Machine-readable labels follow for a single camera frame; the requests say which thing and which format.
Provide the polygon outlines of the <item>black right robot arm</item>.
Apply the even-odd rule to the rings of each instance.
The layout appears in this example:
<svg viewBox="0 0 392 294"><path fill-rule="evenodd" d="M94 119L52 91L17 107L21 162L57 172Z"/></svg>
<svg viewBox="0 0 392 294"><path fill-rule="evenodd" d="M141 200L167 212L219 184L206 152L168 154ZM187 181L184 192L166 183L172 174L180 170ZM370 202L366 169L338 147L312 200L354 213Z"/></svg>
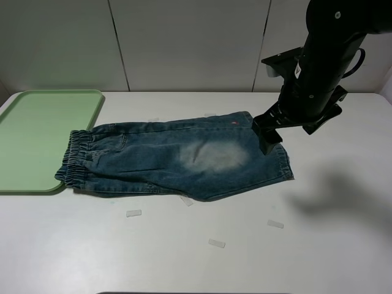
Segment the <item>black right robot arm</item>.
<svg viewBox="0 0 392 294"><path fill-rule="evenodd" d="M391 1L311 1L306 26L303 47L262 60L284 79L277 102L252 122L263 154L282 142L278 129L301 126L311 135L341 114L347 91L339 82L362 65L368 34L391 32Z"/></svg>

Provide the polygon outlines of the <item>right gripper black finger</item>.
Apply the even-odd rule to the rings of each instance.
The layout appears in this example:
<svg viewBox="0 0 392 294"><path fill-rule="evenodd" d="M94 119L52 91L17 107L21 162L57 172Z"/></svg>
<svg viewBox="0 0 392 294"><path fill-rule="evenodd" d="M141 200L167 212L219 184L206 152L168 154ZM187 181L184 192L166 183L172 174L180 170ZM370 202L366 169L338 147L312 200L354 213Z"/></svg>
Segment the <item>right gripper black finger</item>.
<svg viewBox="0 0 392 294"><path fill-rule="evenodd" d="M258 133L260 149L264 155L268 155L272 150L282 143L282 137L276 130L261 130Z"/></svg>

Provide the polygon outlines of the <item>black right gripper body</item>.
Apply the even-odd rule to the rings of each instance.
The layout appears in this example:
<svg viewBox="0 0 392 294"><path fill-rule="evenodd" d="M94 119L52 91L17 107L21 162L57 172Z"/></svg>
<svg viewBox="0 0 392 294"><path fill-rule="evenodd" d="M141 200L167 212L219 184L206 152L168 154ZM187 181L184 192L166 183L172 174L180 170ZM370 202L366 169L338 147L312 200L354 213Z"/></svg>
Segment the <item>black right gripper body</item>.
<svg viewBox="0 0 392 294"><path fill-rule="evenodd" d="M347 73L324 83L318 80L302 87L294 73L283 74L284 83L278 100L264 114L253 119L252 129L259 137L277 137L278 129L302 127L309 135L327 121L339 116L342 108L338 105L348 92L339 85Z"/></svg>

